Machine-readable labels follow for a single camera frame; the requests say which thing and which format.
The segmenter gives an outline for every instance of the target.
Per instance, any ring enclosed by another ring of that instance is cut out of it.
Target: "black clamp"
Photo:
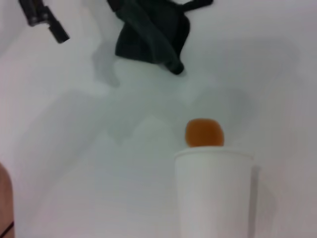
[[[69,39],[68,34],[42,0],[19,0],[29,26],[46,23],[58,43]]]

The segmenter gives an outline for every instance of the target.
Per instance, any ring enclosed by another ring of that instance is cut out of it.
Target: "black object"
[[[6,234],[8,234],[9,231],[14,227],[14,222],[11,222],[11,224],[1,233],[0,238],[4,238]]]
[[[49,30],[58,43],[63,43],[69,39],[68,34],[59,21],[55,18],[48,6],[42,0],[19,0],[29,26],[46,23]]]
[[[184,65],[180,53],[190,31],[185,12],[211,5],[213,0],[193,0],[183,5],[169,0],[107,0],[125,22],[115,54],[131,60],[164,64],[173,74]]]

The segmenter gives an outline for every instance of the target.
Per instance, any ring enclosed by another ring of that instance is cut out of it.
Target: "white surface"
[[[181,238],[247,238],[252,156],[226,147],[175,156]]]
[[[114,58],[104,0],[48,1],[62,45],[16,2],[0,1],[0,161],[17,238],[179,237],[173,154],[197,117],[256,154],[257,238],[317,236],[316,0],[189,13],[182,77]]]

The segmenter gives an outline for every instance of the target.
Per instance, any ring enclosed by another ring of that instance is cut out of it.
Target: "orange ball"
[[[223,146],[224,134],[212,119],[193,119],[187,123],[185,140],[190,147]]]

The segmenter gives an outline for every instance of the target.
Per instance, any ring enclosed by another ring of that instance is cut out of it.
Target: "cup rim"
[[[206,152],[230,152],[233,154],[239,154],[253,160],[253,154],[247,153],[241,149],[237,149],[234,147],[226,147],[226,146],[200,146],[200,147],[192,147],[187,148],[182,151],[179,151],[175,154],[175,159],[177,160],[179,157],[184,156],[185,154],[197,154],[197,153],[206,153]]]

